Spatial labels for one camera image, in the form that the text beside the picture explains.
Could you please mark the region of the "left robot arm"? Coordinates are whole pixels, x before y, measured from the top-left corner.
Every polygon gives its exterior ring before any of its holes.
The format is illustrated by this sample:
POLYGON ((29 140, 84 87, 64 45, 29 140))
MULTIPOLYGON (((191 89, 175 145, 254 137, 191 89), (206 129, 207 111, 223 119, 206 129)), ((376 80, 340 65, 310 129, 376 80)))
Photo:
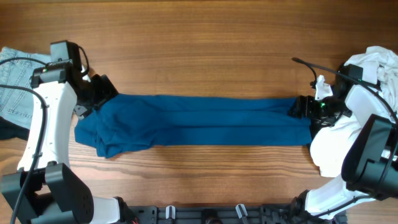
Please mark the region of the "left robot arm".
POLYGON ((87 117, 118 91, 106 75, 89 76, 88 58, 76 43, 54 42, 50 56, 33 71, 28 88, 34 112, 27 147, 17 171, 1 179, 11 222, 138 223, 122 198, 93 196, 69 163, 72 116, 87 117))

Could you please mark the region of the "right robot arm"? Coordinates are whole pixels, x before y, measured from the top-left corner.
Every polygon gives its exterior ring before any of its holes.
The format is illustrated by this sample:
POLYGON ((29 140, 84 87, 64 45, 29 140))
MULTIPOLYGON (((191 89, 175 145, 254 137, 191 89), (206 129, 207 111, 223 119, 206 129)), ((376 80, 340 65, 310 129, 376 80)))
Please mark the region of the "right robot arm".
POLYGON ((289 115, 310 118, 318 135, 337 128, 343 116, 356 118, 360 132, 343 157, 341 172, 324 186, 295 197, 285 218, 291 223, 323 223, 363 202, 397 197, 397 117, 377 94, 379 85, 363 77, 363 68, 341 65, 331 96, 317 101, 300 96, 289 115))

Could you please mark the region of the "blue t-shirt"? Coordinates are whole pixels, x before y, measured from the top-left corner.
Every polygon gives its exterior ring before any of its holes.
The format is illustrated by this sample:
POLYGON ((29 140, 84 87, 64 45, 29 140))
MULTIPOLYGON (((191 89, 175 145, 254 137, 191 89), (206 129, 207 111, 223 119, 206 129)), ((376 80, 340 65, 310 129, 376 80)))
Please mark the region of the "blue t-shirt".
POLYGON ((75 141, 107 159, 153 146, 305 146, 310 120, 288 115, 294 101, 120 94, 77 123, 75 141))

